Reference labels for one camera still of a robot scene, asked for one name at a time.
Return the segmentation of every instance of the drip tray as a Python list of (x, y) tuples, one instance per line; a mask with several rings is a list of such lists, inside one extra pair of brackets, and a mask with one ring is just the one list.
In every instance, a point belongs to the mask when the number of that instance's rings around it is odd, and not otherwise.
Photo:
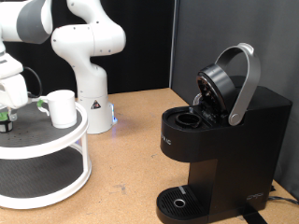
[(25, 160), (0, 160), (0, 195), (34, 198), (72, 184), (83, 173), (82, 155), (72, 147)]
[(157, 215), (163, 223), (207, 223), (207, 212), (187, 185), (163, 191), (157, 199)]

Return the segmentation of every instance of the tabletop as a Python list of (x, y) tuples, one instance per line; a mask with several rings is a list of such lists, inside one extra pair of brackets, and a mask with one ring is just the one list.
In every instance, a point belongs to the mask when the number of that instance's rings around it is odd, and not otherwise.
[[(161, 223), (156, 216), (157, 196), (165, 189), (186, 185), (189, 164), (173, 161), (160, 150), (161, 115), (187, 105), (170, 89), (109, 95), (119, 120), (106, 133), (88, 135), (92, 175), (70, 198), (51, 206), (0, 209), (0, 224), (36, 223)], [(274, 181), (270, 196), (293, 198)], [(299, 207), (269, 202), (263, 211), (269, 223), (298, 224)], [(233, 217), (219, 224), (246, 224)]]

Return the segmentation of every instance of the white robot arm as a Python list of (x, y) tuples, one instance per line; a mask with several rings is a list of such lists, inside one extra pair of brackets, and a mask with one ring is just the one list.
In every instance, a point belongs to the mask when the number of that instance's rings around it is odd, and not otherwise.
[(121, 52), (125, 33), (103, 10), (100, 0), (67, 0), (72, 13), (88, 24), (67, 25), (53, 32), (51, 44), (73, 68), (78, 101), (87, 110), (88, 133), (102, 133), (112, 126), (112, 106), (107, 99), (107, 73), (90, 62), (93, 56)]
[(0, 105), (8, 110), (26, 105), (28, 96), (23, 67), (6, 53), (3, 41), (43, 43), (52, 31), (50, 8), (51, 0), (0, 2)]

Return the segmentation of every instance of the coffee maker lid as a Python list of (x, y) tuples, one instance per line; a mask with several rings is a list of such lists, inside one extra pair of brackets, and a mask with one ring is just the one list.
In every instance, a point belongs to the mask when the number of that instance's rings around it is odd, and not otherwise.
[[(225, 73), (228, 63), (239, 53), (244, 53), (248, 62), (248, 72), (240, 93)], [(241, 122), (261, 76), (261, 64), (254, 48), (245, 43), (226, 49), (212, 65), (202, 69), (197, 82), (202, 97), (208, 99), (218, 110), (230, 113), (228, 122), (235, 126)]]

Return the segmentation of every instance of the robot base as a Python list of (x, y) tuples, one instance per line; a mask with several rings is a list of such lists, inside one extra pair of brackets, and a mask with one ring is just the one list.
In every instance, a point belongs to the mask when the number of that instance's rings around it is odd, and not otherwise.
[(89, 120), (87, 133), (104, 133), (112, 125), (112, 104), (108, 96), (85, 98), (79, 96), (78, 102), (85, 108)]

